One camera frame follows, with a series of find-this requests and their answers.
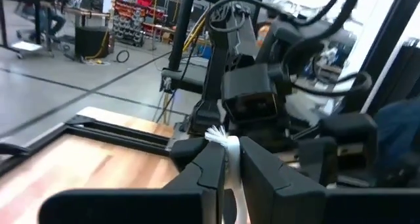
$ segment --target yellow cable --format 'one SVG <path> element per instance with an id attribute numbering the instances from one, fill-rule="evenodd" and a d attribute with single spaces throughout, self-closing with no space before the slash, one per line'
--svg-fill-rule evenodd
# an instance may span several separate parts
<path id="1" fill-rule="evenodd" d="M 98 51 L 98 52 L 97 52 L 94 56 L 85 56 L 85 59 L 86 59 L 86 60 L 96 59 L 96 58 L 100 55 L 100 53 L 101 53 L 101 52 L 104 50 L 104 48 L 106 47 L 106 46 L 105 46 L 105 43 L 106 43 L 106 38 L 107 38 L 108 34 L 109 34 L 109 28 L 106 28 L 105 35 L 104 35 L 104 38 L 102 39 L 102 43 L 100 44 L 99 51 Z"/>
<path id="2" fill-rule="evenodd" d="M 186 40 L 186 43 L 184 44 L 184 48 L 182 49 L 182 52 L 185 52 L 188 50 L 188 47 L 191 45 L 192 40 L 195 39 L 197 35 L 201 32 L 201 29 L 204 26 L 204 20 L 205 18 L 201 20 L 201 22 L 197 25 L 197 28 L 195 29 L 195 31 L 193 30 L 194 31 L 193 34 L 190 36 L 190 38 Z"/>

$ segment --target metal bracket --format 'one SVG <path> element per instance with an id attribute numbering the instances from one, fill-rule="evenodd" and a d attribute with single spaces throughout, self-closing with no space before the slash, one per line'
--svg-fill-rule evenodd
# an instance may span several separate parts
<path id="1" fill-rule="evenodd" d="M 91 123 L 95 121 L 96 119 L 94 118 L 76 115 L 72 119 L 68 120 L 65 124 L 66 125 L 83 125 L 85 123 Z"/>
<path id="2" fill-rule="evenodd" d="M 173 135 L 169 139 L 169 142 L 167 143 L 165 148 L 166 151 L 170 152 L 175 142 L 190 138 L 190 135 L 186 132 L 186 129 L 184 127 L 187 121 L 188 118 L 186 118 L 183 122 L 175 123 Z"/>
<path id="3" fill-rule="evenodd" d="M 30 153 L 28 148 L 24 148 L 9 143 L 0 143 L 0 154 L 12 156 L 27 156 Z"/>
<path id="4" fill-rule="evenodd" d="M 169 93 L 172 94 L 173 90 L 172 90 L 172 80 L 169 77 L 162 77 L 161 81 L 160 81 L 160 86 L 159 86 L 159 92 L 165 92 L 165 93 Z"/>

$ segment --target wooden table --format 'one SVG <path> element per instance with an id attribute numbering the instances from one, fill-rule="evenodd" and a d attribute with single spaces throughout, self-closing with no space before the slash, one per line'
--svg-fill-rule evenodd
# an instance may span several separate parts
<path id="1" fill-rule="evenodd" d="M 160 26 L 160 25 L 156 25 L 156 24 L 149 24 L 149 23 L 142 23 L 145 26 L 149 26 L 151 28 L 153 28 L 153 34 L 152 34 L 152 49 L 155 49 L 154 47 L 154 41 L 155 41 L 155 36 L 156 36 L 156 31 L 160 30 L 163 33 L 170 33 L 170 34 L 175 34 L 175 30 L 165 27 L 165 26 Z M 209 40 L 206 40 L 202 37 L 199 37 L 197 39 L 197 44 L 198 45 L 211 45 L 211 42 Z"/>
<path id="2" fill-rule="evenodd" d="M 51 3 L 48 2 L 41 2 L 41 5 L 43 7 L 48 7 L 48 8 L 61 8 L 61 5 L 52 5 Z M 86 25 L 86 17 L 87 18 L 91 18 L 91 17 L 103 17 L 105 18 L 105 26 L 108 25 L 108 21 L 111 17 L 110 13 L 102 13 L 102 12 L 98 12 L 98 11 L 92 11 L 92 10 L 88 10 L 88 9 L 84 9 L 84 8 L 75 8 L 75 7 L 64 7 L 64 12 L 69 13 L 69 14 L 74 14 L 75 16 L 80 16 L 81 17 L 81 24 L 80 24 L 80 19 L 76 17 L 75 19 L 75 26 L 85 26 Z"/>
<path id="3" fill-rule="evenodd" d="M 172 127 L 88 107 L 79 114 L 170 137 Z M 64 135 L 0 178 L 0 223 L 36 224 L 43 201 L 74 188 L 160 188 L 178 171 L 166 157 Z"/>

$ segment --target concrete floor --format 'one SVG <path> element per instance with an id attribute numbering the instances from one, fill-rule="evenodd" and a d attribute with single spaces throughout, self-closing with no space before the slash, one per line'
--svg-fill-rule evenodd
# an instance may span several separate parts
<path id="1" fill-rule="evenodd" d="M 16 3 L 5 1 L 5 12 L 13 13 Z M 60 34 L 74 34 L 72 16 Z M 102 20 L 89 20 L 88 25 Z M 17 29 L 33 28 L 33 24 L 15 14 L 7 14 L 9 43 L 17 41 Z M 54 58 L 29 56 L 23 60 L 16 54 L 0 49 L 0 138 L 8 143 L 25 145 L 52 126 L 65 122 L 86 106 L 95 106 L 130 116 L 151 120 L 158 105 L 160 71 L 168 64 L 167 57 L 139 68 L 153 58 L 169 52 L 171 46 L 158 44 L 149 51 L 151 42 L 143 48 L 117 43 L 115 52 L 130 52 L 123 64 L 110 55 L 107 66 L 91 66 L 72 62 L 60 51 Z M 175 97 L 171 124 L 191 113 L 200 96 L 179 91 Z"/>

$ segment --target wheel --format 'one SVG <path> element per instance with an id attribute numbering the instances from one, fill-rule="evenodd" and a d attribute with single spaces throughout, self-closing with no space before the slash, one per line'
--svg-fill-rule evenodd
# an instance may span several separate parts
<path id="1" fill-rule="evenodd" d="M 22 33 L 19 30 L 16 31 L 16 37 L 18 37 L 18 39 L 22 39 Z"/>

